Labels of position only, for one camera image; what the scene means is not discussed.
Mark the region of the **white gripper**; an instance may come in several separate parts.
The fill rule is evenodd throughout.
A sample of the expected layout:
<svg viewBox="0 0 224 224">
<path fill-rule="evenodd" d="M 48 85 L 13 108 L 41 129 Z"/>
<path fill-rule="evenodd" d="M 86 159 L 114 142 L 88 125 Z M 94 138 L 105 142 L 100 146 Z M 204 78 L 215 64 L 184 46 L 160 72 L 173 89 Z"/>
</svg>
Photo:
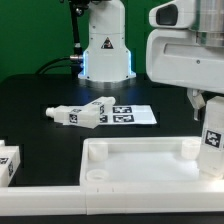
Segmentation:
<svg viewBox="0 0 224 224">
<path fill-rule="evenodd" d="M 224 94 L 224 48 L 201 46 L 188 30 L 155 29 L 147 39 L 146 73 L 153 82 L 188 88 L 198 121 L 203 91 Z"/>
</svg>

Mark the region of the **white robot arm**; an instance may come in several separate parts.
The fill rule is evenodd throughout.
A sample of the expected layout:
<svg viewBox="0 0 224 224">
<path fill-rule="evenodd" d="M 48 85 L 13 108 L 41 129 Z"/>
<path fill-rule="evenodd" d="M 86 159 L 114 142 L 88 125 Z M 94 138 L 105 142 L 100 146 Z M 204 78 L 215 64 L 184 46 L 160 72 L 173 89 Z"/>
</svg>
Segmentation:
<svg viewBox="0 0 224 224">
<path fill-rule="evenodd" d="M 74 55 L 83 64 L 78 78 L 118 85 L 131 80 L 131 53 L 125 45 L 121 0 L 69 0 L 77 18 L 90 12 L 89 45 Z M 195 110 L 203 91 L 224 94 L 224 0 L 171 0 L 150 10 L 154 30 L 146 45 L 146 72 L 158 83 L 182 86 Z"/>
</svg>

